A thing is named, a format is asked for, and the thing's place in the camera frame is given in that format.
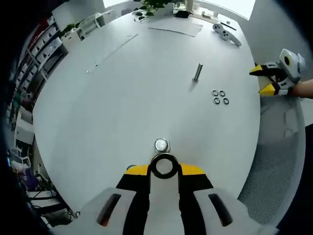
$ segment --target table surface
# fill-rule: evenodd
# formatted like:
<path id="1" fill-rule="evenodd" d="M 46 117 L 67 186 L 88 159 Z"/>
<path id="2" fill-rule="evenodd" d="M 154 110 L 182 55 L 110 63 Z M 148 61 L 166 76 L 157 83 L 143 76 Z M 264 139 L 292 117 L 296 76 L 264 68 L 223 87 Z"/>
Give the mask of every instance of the table surface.
<path id="1" fill-rule="evenodd" d="M 214 187 L 235 197 L 253 161 L 260 125 L 258 81 L 237 23 L 237 47 L 212 23 L 196 37 L 149 29 L 150 18 L 120 17 L 76 45 L 36 102 L 36 141 L 51 180 L 78 211 L 129 165 L 148 164 L 166 138 L 178 161 L 200 166 Z M 203 68 L 192 82 L 198 63 Z M 223 89 L 229 105 L 212 102 Z"/>

